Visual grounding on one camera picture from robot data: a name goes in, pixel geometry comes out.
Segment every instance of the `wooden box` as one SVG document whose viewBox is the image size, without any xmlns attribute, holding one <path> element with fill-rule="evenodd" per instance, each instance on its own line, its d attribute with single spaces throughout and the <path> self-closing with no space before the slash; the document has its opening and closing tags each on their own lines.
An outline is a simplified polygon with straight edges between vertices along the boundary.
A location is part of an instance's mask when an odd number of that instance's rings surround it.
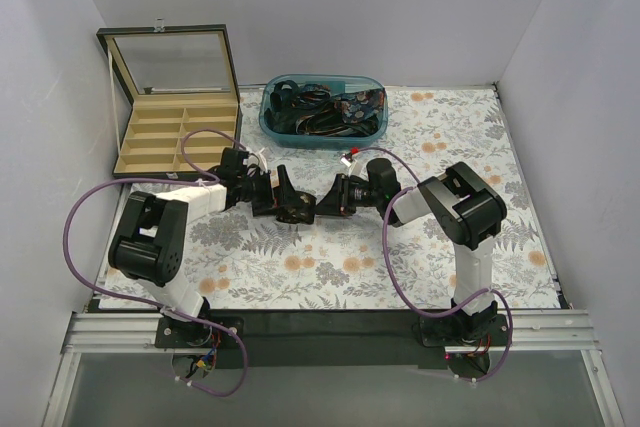
<svg viewBox="0 0 640 427">
<path fill-rule="evenodd" d="M 132 106 L 114 177 L 196 179 L 182 137 L 212 128 L 240 138 L 240 94 L 224 25 L 105 28 L 96 35 Z M 186 152 L 210 169 L 231 145 L 203 132 L 189 139 Z"/>
</svg>

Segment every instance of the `table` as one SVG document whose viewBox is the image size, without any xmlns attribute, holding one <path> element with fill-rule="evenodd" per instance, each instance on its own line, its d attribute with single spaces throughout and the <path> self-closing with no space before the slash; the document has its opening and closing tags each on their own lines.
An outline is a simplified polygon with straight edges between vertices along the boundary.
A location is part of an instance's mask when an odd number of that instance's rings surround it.
<svg viewBox="0 0 640 427">
<path fill-rule="evenodd" d="M 390 88 L 389 126 L 377 144 L 402 157 L 420 178 L 465 161 L 505 200 L 497 238 L 494 284 L 514 308 L 559 308 L 553 266 L 492 89 Z M 322 198 L 346 168 L 335 151 L 284 149 L 258 125 L 262 92 L 242 91 L 242 142 L 264 148 L 269 166 L 287 166 L 294 187 Z M 364 159 L 377 153 L 360 154 Z M 412 178 L 396 165 L 403 186 Z M 160 192 L 167 186 L 134 186 Z M 187 229 L 183 268 L 213 309 L 396 309 L 382 258 L 382 221 L 375 209 L 314 225 L 254 219 L 248 204 L 204 217 Z M 448 308 L 456 285 L 451 242 L 433 216 L 389 235 L 391 259 L 408 297 L 424 308 Z M 106 288 L 146 297 L 137 283 L 104 269 Z M 148 308 L 109 297 L 102 309 Z"/>
</svg>

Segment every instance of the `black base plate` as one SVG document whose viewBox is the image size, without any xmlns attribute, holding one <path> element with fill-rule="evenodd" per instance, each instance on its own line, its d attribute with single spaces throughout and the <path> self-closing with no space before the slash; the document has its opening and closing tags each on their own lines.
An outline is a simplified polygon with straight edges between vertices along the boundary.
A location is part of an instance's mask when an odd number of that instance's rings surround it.
<svg viewBox="0 0 640 427">
<path fill-rule="evenodd" d="M 445 319 L 427 319 L 420 317 L 420 337 L 422 345 L 425 347 L 448 347 L 452 345 L 465 345 L 461 339 L 452 339 L 451 337 L 444 337 L 442 335 L 430 334 L 430 332 L 441 332 L 442 323 L 447 322 Z M 509 339 L 509 332 L 507 328 L 507 318 L 498 314 L 495 320 L 489 325 L 486 334 L 491 335 L 491 345 L 505 346 Z"/>
<path fill-rule="evenodd" d="M 242 338 L 244 334 L 244 322 L 241 317 L 211 317 L 211 322 L 216 324 L 220 324 L 223 327 L 231 328 L 234 327 L 237 331 L 237 334 L 240 338 Z M 200 344 L 197 342 L 189 343 L 185 340 L 185 336 L 180 331 L 180 321 L 172 320 L 167 317 L 162 317 L 158 322 L 158 329 L 156 330 L 156 341 L 154 345 L 159 349 L 194 349 L 194 348 L 211 348 L 212 347 L 212 339 L 209 337 L 204 343 Z M 238 345 L 235 341 L 228 335 L 223 335 L 221 337 L 221 342 L 219 347 L 220 349 L 229 349 L 229 348 L 238 348 Z"/>
</svg>

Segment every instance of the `wire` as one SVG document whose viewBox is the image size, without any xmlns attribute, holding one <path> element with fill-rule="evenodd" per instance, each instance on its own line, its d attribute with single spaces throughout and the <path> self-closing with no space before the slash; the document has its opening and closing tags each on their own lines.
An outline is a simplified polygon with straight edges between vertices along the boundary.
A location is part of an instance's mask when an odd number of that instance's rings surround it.
<svg viewBox="0 0 640 427">
<path fill-rule="evenodd" d="M 487 334 L 487 346 L 484 348 L 484 351 L 480 355 L 484 355 L 489 352 L 489 347 L 491 347 L 491 334 Z"/>
<path fill-rule="evenodd" d="M 197 134 L 198 132 L 203 132 L 203 131 L 207 131 L 207 132 L 213 132 L 213 133 L 217 133 L 222 135 L 223 137 L 228 137 L 225 133 L 223 132 L 219 132 L 217 130 L 214 129 L 202 129 L 202 130 L 198 130 L 198 131 L 194 131 L 191 132 L 189 135 L 187 135 L 186 137 L 184 137 L 182 139 L 182 149 L 184 152 L 184 142 L 185 140 L 187 140 L 191 135 Z M 237 144 L 243 148 L 246 149 L 242 144 L 240 144 L 239 142 L 237 142 Z M 209 178 L 212 179 L 212 181 L 208 182 L 208 185 L 213 185 L 216 184 L 217 182 L 220 181 L 220 179 L 210 173 L 210 172 L 206 172 L 203 171 L 207 174 L 207 176 Z M 82 276 L 82 274 L 80 274 L 80 272 L 78 271 L 78 269 L 75 267 L 75 265 L 73 264 L 73 260 L 71 259 L 71 253 L 70 253 L 70 249 L 69 249 L 69 233 L 71 231 L 71 223 L 73 221 L 73 218 L 76 215 L 76 212 L 78 211 L 78 209 L 80 208 L 80 206 L 89 198 L 91 197 L 93 194 L 107 188 L 110 187 L 112 185 L 123 185 L 123 184 L 134 184 L 134 183 L 144 183 L 144 184 L 168 184 L 168 185 L 185 185 L 185 186 L 193 186 L 194 183 L 193 182 L 185 182 L 185 181 L 180 181 L 180 180 L 155 180 L 155 179 L 146 179 L 146 178 L 128 178 L 128 179 L 114 179 L 114 180 L 110 180 L 107 182 L 104 182 L 100 185 L 97 185 L 91 189 L 89 189 L 87 192 L 85 192 L 77 201 L 75 204 L 73 204 L 73 206 L 71 207 L 71 210 L 69 211 L 69 215 L 67 216 L 67 219 L 64 223 L 64 229 L 62 231 L 62 253 L 64 255 L 64 260 L 67 264 L 67 267 L 69 268 L 69 271 L 71 272 L 71 275 L 73 275 L 76 280 L 78 280 L 78 282 L 80 282 L 82 285 L 84 285 L 85 287 L 90 288 L 91 290 L 95 291 L 95 292 L 99 292 L 103 295 L 108 295 L 110 297 L 115 297 L 117 299 L 123 299 L 123 300 L 130 300 L 133 302 L 142 302 L 144 304 L 148 304 L 148 305 L 152 305 L 158 309 L 166 309 L 168 308 L 167 306 L 165 306 L 164 304 L 157 302 L 155 300 L 150 300 L 150 299 L 143 299 L 142 297 L 136 297 L 134 295 L 127 295 L 127 294 L 121 294 L 119 292 L 113 292 L 107 289 L 104 289 L 102 287 L 99 287 L 97 285 L 95 285 L 94 283 L 90 282 L 89 280 L 87 280 L 86 278 L 84 278 Z M 240 339 L 240 337 L 233 332 L 232 330 L 217 324 L 215 322 L 211 322 L 209 320 L 205 320 L 205 319 L 199 319 L 197 317 L 193 317 L 191 315 L 185 314 L 183 312 L 177 311 L 177 310 L 173 310 L 171 309 L 171 313 L 174 316 L 177 317 L 181 317 L 185 320 L 188 320 L 190 322 L 197 322 L 199 324 L 205 325 L 209 328 L 212 329 L 216 329 L 219 332 L 224 332 L 225 334 L 231 336 L 231 338 L 233 338 L 236 343 L 238 344 L 240 351 L 242 353 L 242 374 L 240 375 L 240 379 L 238 380 L 238 382 L 236 383 L 236 385 L 231 389 L 228 390 L 226 392 L 218 392 L 215 391 L 213 389 L 210 389 L 207 386 L 204 385 L 200 385 L 197 384 L 195 382 L 191 382 L 188 378 L 185 377 L 180 377 L 180 380 L 182 380 L 185 383 L 188 383 L 188 385 L 201 390 L 203 392 L 206 392 L 207 394 L 210 394 L 214 397 L 229 397 L 230 395 L 233 395 L 235 392 L 238 391 L 238 389 L 240 389 L 240 387 L 242 387 L 242 384 L 244 383 L 244 380 L 247 376 L 247 371 L 249 369 L 249 356 L 247 354 L 247 349 L 244 345 L 244 342 L 242 342 L 242 339 Z"/>
<path fill-rule="evenodd" d="M 394 159 L 396 159 L 398 162 L 400 162 L 400 164 L 402 164 L 402 166 L 407 169 L 407 171 L 411 174 L 411 177 L 413 177 L 413 179 L 416 181 L 416 184 L 420 183 L 420 179 L 418 178 L 418 176 L 416 175 L 416 173 L 411 169 L 411 167 L 409 167 L 409 165 L 402 160 L 400 157 L 398 157 L 396 154 L 394 154 L 393 152 L 391 152 L 390 150 L 384 149 L 382 147 L 363 147 L 362 149 L 353 149 L 351 151 L 352 154 L 357 154 L 358 152 L 364 152 L 366 150 L 377 150 L 378 152 L 384 152 L 385 154 L 393 157 Z"/>
<path fill-rule="evenodd" d="M 475 357 L 475 355 L 478 353 L 478 351 L 480 350 L 480 347 L 482 347 L 482 339 L 480 339 L 480 342 L 478 342 L 478 346 L 476 347 L 476 350 L 472 351 L 472 352 L 467 352 L 467 357 Z"/>
<path fill-rule="evenodd" d="M 211 172 L 207 172 L 206 170 L 204 170 L 201 167 L 198 167 L 192 160 L 191 157 L 187 154 L 187 151 L 185 149 L 185 147 L 187 146 L 187 140 L 189 140 L 191 137 L 193 137 L 196 134 L 200 134 L 202 132 L 211 132 L 214 134 L 218 134 L 221 137 L 224 137 L 227 140 L 230 140 L 231 142 L 233 142 L 234 145 L 237 145 L 238 147 L 240 147 L 242 150 L 249 150 L 247 149 L 242 143 L 240 143 L 239 140 L 234 139 L 233 137 L 231 137 L 229 134 L 226 134 L 224 132 L 221 132 L 219 130 L 216 129 L 198 129 L 198 130 L 194 130 L 193 132 L 189 132 L 187 135 L 185 135 L 181 140 L 180 140 L 180 152 L 182 153 L 182 157 L 184 157 L 184 161 L 189 164 L 189 166 L 195 170 L 196 172 L 204 175 L 205 177 L 209 177 L 210 179 L 215 179 L 216 181 L 219 181 L 220 179 L 218 179 L 218 177 L 216 177 L 215 174 L 212 174 Z"/>
<path fill-rule="evenodd" d="M 504 298 L 504 295 L 502 295 L 502 293 L 500 293 L 499 291 L 497 291 L 495 289 L 481 289 L 478 292 L 476 292 L 475 294 L 472 294 L 471 296 L 469 296 L 469 298 L 467 298 L 467 299 L 463 300 L 462 302 L 460 302 L 459 304 L 457 304 L 452 309 L 445 310 L 444 312 L 438 312 L 438 313 L 435 313 L 435 314 L 431 313 L 431 312 L 424 312 L 423 310 L 420 310 L 418 307 L 416 307 L 407 298 L 405 293 L 402 291 L 402 287 L 400 287 L 400 284 L 398 283 L 398 279 L 396 278 L 395 273 L 393 272 L 393 267 L 391 265 L 391 259 L 390 259 L 390 255 L 389 255 L 389 245 L 388 245 L 388 238 L 387 237 L 388 237 L 388 230 L 389 230 L 389 217 L 391 215 L 391 210 L 393 209 L 393 204 L 395 204 L 395 202 L 400 197 L 402 197 L 404 194 L 406 194 L 410 190 L 413 190 L 413 187 L 408 187 L 406 189 L 401 190 L 400 192 L 398 192 L 391 199 L 391 201 L 389 202 L 389 205 L 387 206 L 387 210 L 384 213 L 384 220 L 382 222 L 382 253 L 384 255 L 384 262 L 387 265 L 387 272 L 389 273 L 389 278 L 391 279 L 391 283 L 393 284 L 393 287 L 396 289 L 396 292 L 398 293 L 398 296 L 407 305 L 407 307 L 409 307 L 411 310 L 413 310 L 415 313 L 417 313 L 421 317 L 426 317 L 428 319 L 442 319 L 444 317 L 448 317 L 450 315 L 453 315 L 456 312 L 458 312 L 459 310 L 461 310 L 462 308 L 464 308 L 466 305 L 468 305 L 474 299 L 476 299 L 476 298 L 480 297 L 481 295 L 486 294 L 488 292 L 497 295 L 500 298 L 500 301 L 502 302 L 502 305 L 504 305 L 504 308 L 507 311 L 507 318 L 509 319 L 509 334 L 508 334 L 508 339 L 507 339 L 507 345 L 504 348 L 504 352 L 502 353 L 502 356 L 500 357 L 500 360 L 498 361 L 496 366 L 493 369 L 491 369 L 491 371 L 489 373 L 487 373 L 486 375 L 483 375 L 482 377 L 480 377 L 478 379 L 464 379 L 464 380 L 467 380 L 469 382 L 488 380 L 491 377 L 493 377 L 495 375 L 495 373 L 498 372 L 498 370 L 500 370 L 500 368 L 504 365 L 505 361 L 507 360 L 507 356 L 509 355 L 509 349 L 511 348 L 511 343 L 512 343 L 512 340 L 513 340 L 513 315 L 511 314 L 511 308 L 509 307 L 509 304 L 507 304 L 507 299 Z"/>
</svg>

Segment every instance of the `beige compartment tray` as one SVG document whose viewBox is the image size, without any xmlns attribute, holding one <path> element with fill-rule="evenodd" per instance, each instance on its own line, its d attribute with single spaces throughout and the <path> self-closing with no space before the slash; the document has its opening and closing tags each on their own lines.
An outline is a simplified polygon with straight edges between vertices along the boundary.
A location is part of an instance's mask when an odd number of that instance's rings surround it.
<svg viewBox="0 0 640 427">
<path fill-rule="evenodd" d="M 193 172 L 181 153 L 180 141 L 189 132 L 216 129 L 233 137 L 237 105 L 159 105 L 145 102 L 129 121 L 114 174 Z M 218 165 L 222 150 L 232 142 L 212 132 L 189 139 L 186 153 L 203 169 Z"/>
<path fill-rule="evenodd" d="M 116 172 L 173 172 L 174 160 L 175 154 L 121 154 L 116 164 Z"/>
<path fill-rule="evenodd" d="M 181 123 L 184 109 L 137 109 L 131 114 L 130 123 L 171 124 Z"/>
</svg>

